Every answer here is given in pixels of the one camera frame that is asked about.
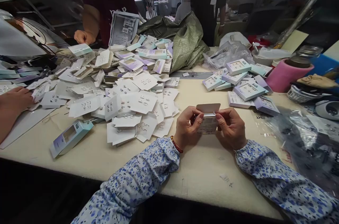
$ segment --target white table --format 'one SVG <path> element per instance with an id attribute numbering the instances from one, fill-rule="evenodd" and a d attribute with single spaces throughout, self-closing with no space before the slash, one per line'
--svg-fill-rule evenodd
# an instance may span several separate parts
<path id="1" fill-rule="evenodd" d="M 206 71 L 201 66 L 194 71 Z M 176 102 L 180 110 L 187 106 L 204 103 L 221 103 L 221 109 L 228 107 L 225 90 L 207 92 L 202 80 L 182 79 L 179 82 L 179 95 Z M 290 102 L 286 94 L 272 95 L 276 105 L 284 107 L 300 107 Z M 271 148 L 277 155 L 288 160 L 286 153 L 280 149 L 281 144 L 274 136 L 262 129 L 262 119 L 257 119 L 252 109 L 236 109 L 246 124 L 247 138 L 255 140 Z M 155 138 L 141 143 L 134 139 L 120 147 L 107 143 L 106 123 L 97 124 L 93 129 L 67 154 L 53 159 L 49 147 L 75 119 L 68 117 L 68 109 L 62 107 L 55 110 L 49 119 L 42 120 L 19 139 L 4 150 L 0 157 L 21 163 L 35 165 L 51 170 L 70 173 L 78 176 L 105 181 L 131 157 L 143 151 Z M 174 135 L 174 123 L 169 135 Z M 229 181 L 223 180 L 224 174 Z M 254 187 L 249 176 L 240 171 L 232 152 L 225 150 L 215 135 L 203 136 L 193 148 L 188 148 L 182 154 L 180 168 L 171 174 L 165 182 L 161 194 L 183 199 L 199 201 L 215 206 L 226 207 L 256 215 L 282 219 L 278 208 L 270 203 Z"/>

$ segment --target forearm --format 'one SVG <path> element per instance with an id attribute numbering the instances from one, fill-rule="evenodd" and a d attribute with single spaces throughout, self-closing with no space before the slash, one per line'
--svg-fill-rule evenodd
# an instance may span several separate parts
<path id="1" fill-rule="evenodd" d="M 84 10 L 82 15 L 82 23 L 86 32 L 92 33 L 95 37 L 99 33 L 100 18 L 96 18 L 91 12 Z"/>
<path id="2" fill-rule="evenodd" d="M 221 26 L 225 24 L 225 17 L 226 17 L 226 6 L 220 9 L 220 25 Z"/>
<path id="3" fill-rule="evenodd" d="M 21 112 L 0 107 L 0 143 L 2 143 L 11 132 L 12 127 L 20 114 Z"/>
<path id="4" fill-rule="evenodd" d="M 104 182 L 72 223 L 129 223 L 137 206 L 179 168 L 170 138 L 158 138 Z"/>
<path id="5" fill-rule="evenodd" d="M 249 140 L 236 151 L 236 159 L 255 187 L 294 223 L 335 223 L 339 218 L 339 201 L 283 164 L 271 149 Z"/>

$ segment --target pink cylinder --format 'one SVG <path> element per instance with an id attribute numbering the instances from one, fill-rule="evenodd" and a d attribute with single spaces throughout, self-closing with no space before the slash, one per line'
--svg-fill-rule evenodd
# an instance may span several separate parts
<path id="1" fill-rule="evenodd" d="M 282 60 L 266 79 L 274 92 L 287 92 L 291 87 L 290 82 L 304 77 L 314 68 L 312 64 L 308 68 L 293 67 L 286 64 L 286 60 Z"/>

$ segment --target red bracelet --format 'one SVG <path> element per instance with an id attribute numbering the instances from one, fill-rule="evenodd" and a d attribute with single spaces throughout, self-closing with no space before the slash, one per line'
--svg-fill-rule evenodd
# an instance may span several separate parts
<path id="1" fill-rule="evenodd" d="M 171 140 L 172 140 L 172 143 L 174 144 L 174 146 L 176 147 L 176 149 L 178 150 L 179 153 L 183 153 L 184 151 L 181 150 L 178 145 L 173 141 L 173 136 L 171 136 Z"/>

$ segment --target person's hand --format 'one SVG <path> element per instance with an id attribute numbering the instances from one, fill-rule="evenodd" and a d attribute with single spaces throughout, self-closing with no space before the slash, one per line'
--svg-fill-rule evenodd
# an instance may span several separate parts
<path id="1" fill-rule="evenodd" d="M 224 32 L 224 27 L 220 26 L 218 29 L 218 36 L 222 35 L 223 32 Z"/>
<path id="2" fill-rule="evenodd" d="M 218 130 L 224 134 L 220 141 L 229 144 L 233 150 L 239 150 L 247 144 L 245 123 L 234 108 L 221 109 L 215 117 L 219 124 Z"/>
<path id="3" fill-rule="evenodd" d="M 184 150 L 187 145 L 196 143 L 199 139 L 197 131 L 203 117 L 204 113 L 192 106 L 187 107 L 178 117 L 177 131 L 173 136 L 173 141 L 181 150 Z"/>
<path id="4" fill-rule="evenodd" d="M 95 42 L 96 37 L 94 36 L 93 33 L 87 32 L 87 31 L 82 31 L 82 30 L 77 30 L 74 33 L 74 39 L 79 43 L 86 43 L 87 45 L 90 45 Z"/>
<path id="5" fill-rule="evenodd" d="M 20 114 L 34 104 L 32 93 L 28 89 L 19 86 L 0 95 L 0 107 L 9 112 Z"/>

